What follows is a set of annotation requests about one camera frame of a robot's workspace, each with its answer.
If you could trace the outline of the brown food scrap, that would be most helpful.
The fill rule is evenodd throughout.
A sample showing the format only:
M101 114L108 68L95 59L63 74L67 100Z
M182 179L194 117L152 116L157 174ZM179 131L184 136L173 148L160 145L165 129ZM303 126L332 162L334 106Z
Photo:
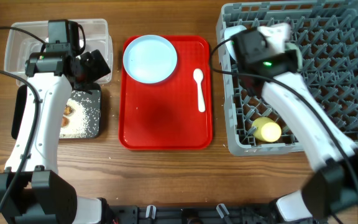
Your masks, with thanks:
M71 106L66 105L63 114L65 116L70 116L74 112L74 109Z

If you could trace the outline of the light blue plate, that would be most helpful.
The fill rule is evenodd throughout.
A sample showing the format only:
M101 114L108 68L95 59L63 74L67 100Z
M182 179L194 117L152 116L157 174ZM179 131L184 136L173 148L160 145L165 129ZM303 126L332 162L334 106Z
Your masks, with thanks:
M123 66L135 81L155 84L166 80L175 70L178 54L173 44L159 35L142 35L124 50Z

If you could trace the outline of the white bowl with rice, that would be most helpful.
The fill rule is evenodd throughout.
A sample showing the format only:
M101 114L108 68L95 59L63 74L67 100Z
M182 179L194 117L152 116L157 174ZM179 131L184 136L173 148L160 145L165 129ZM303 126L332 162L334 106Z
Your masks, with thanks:
M235 45L237 44L238 46L244 47L246 42L243 36L234 39L233 37L246 29L247 28L245 26L238 25L238 26L228 27L224 31L224 40L229 40L229 39L231 40L231 42L229 41L226 42L227 51L229 52L229 55L235 62L237 62L237 57L236 57L237 55L234 49Z

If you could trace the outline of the yellow plastic cup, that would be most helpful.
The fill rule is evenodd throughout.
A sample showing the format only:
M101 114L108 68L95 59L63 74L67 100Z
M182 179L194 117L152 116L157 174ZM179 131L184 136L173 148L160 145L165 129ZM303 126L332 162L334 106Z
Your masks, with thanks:
M259 117L253 123L254 137L264 142L275 142L282 135L281 127L268 117Z

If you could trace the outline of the orange carrot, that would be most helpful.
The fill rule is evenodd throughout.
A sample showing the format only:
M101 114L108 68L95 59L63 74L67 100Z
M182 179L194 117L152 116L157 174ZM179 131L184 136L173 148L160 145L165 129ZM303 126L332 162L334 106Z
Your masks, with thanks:
M64 116L64 117L62 118L61 127L64 128L64 127L68 126L69 122L70 122L69 119Z

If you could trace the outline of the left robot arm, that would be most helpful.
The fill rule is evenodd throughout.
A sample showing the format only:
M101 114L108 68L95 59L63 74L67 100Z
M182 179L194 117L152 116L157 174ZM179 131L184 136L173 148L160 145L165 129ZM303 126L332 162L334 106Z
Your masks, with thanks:
M113 223L104 198L77 195L58 175L60 128L72 91L92 93L110 72L98 50L88 52L83 27L48 22L48 41L25 62L25 106L16 145L0 173L0 217L8 223Z

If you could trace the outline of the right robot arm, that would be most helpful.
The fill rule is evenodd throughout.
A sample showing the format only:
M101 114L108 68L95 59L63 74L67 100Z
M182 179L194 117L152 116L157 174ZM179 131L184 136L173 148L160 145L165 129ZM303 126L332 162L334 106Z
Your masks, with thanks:
M291 28L231 29L229 49L245 86L284 120L314 172L296 192L275 202L280 218L323 219L358 205L358 146L327 116L301 75L300 50L290 48Z

